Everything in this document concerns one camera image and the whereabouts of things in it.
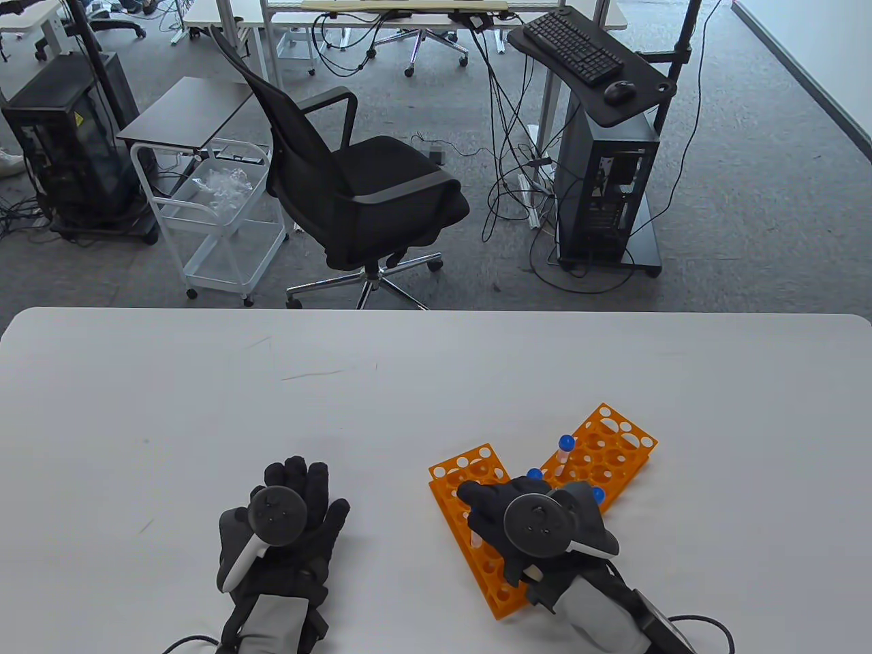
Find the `blue test tube cap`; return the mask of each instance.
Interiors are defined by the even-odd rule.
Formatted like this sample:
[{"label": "blue test tube cap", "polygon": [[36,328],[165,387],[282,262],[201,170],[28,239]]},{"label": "blue test tube cap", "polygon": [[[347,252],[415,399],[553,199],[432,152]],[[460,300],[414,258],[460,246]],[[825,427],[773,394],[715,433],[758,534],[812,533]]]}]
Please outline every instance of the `blue test tube cap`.
[{"label": "blue test tube cap", "polygon": [[557,441],[557,446],[564,452],[572,452],[576,449],[576,440],[569,434],[564,433],[563,436],[560,437],[560,440]]}]

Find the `caster wheel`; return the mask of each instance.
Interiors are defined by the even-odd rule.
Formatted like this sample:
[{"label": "caster wheel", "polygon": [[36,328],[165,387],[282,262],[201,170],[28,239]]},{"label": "caster wheel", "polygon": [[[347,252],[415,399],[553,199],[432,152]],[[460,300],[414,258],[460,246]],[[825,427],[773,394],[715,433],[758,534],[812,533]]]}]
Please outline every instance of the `caster wheel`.
[{"label": "caster wheel", "polygon": [[160,237],[160,231],[158,230],[158,226],[155,225],[151,229],[148,230],[148,233],[142,237],[142,242],[146,245],[154,245],[158,238]]}]

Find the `keyboard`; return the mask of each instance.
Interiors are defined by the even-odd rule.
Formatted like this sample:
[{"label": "keyboard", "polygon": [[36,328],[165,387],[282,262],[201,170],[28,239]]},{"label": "keyboard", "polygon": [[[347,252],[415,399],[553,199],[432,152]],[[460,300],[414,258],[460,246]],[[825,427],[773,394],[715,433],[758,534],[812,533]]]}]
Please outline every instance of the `keyboard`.
[{"label": "keyboard", "polygon": [[597,28],[588,23],[578,21],[570,11],[557,10],[524,25],[524,34],[585,85],[596,86],[615,77],[623,61],[591,40],[589,32]]}]

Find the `office chair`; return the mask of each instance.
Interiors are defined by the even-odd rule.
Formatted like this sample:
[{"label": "office chair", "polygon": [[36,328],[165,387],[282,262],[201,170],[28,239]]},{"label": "office chair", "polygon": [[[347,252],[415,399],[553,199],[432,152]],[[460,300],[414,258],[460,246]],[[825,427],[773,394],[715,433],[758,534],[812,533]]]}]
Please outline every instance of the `office chair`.
[{"label": "office chair", "polygon": [[[132,20],[122,20],[120,18],[110,18],[109,9],[106,8],[106,3],[99,0],[80,0],[85,6],[85,14],[88,17],[88,24],[94,31],[105,30],[133,30],[136,32],[136,38],[145,38],[146,31],[141,26],[134,23]],[[75,37],[78,32],[76,25],[69,18],[64,18],[61,21],[64,26],[66,36]],[[45,38],[40,38],[36,43],[37,51],[34,52],[34,57],[37,61],[47,61],[48,55],[45,54],[45,48],[48,47],[48,41]]]},{"label": "office chair", "polygon": [[[295,103],[259,78],[215,26],[209,28],[228,62],[249,83],[272,128],[273,154],[267,193],[324,246],[334,270],[358,270],[287,289],[289,309],[300,309],[301,293],[362,283],[358,309],[381,287],[426,310],[388,277],[426,264],[442,268],[442,254],[401,262],[410,247],[432,244],[444,227],[469,213],[460,182],[402,141],[376,136],[351,144],[358,98],[339,86]],[[342,142],[331,152],[306,118],[316,109],[345,100]],[[379,262],[385,259],[385,265]]]},{"label": "office chair", "polygon": [[397,33],[393,36],[380,38],[373,43],[372,47],[366,51],[366,56],[370,59],[374,59],[376,56],[376,46],[394,43],[395,41],[405,41],[407,38],[413,37],[415,39],[415,45],[412,47],[412,58],[409,60],[409,65],[403,71],[403,74],[408,78],[415,74],[415,61],[418,59],[418,50],[421,49],[421,44],[428,38],[459,52],[461,68],[466,68],[469,63],[469,50],[464,48],[462,45],[457,45],[456,31],[437,32],[435,30],[397,30]]}]

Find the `chair armrest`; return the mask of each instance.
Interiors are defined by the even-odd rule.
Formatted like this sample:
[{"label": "chair armrest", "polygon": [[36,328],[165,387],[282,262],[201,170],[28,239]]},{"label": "chair armrest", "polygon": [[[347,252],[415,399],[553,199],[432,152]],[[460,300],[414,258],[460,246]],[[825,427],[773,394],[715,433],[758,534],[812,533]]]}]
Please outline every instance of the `chair armrest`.
[{"label": "chair armrest", "polygon": [[358,96],[344,86],[336,86],[329,91],[318,93],[311,98],[296,103],[303,113],[310,113],[326,106],[335,105],[342,100],[348,100],[345,106],[345,122],[342,128],[342,143],[339,147],[346,148],[351,143],[351,129],[354,127],[354,118],[358,115]]},{"label": "chair armrest", "polygon": [[408,195],[414,195],[421,191],[426,191],[428,188],[441,186],[448,182],[456,181],[450,174],[442,170],[437,170],[434,173],[429,173],[423,177],[418,177],[414,180],[404,181],[402,184],[385,188],[375,193],[368,195],[355,195],[351,198],[352,202],[357,204],[384,204],[393,200],[405,198]]}]

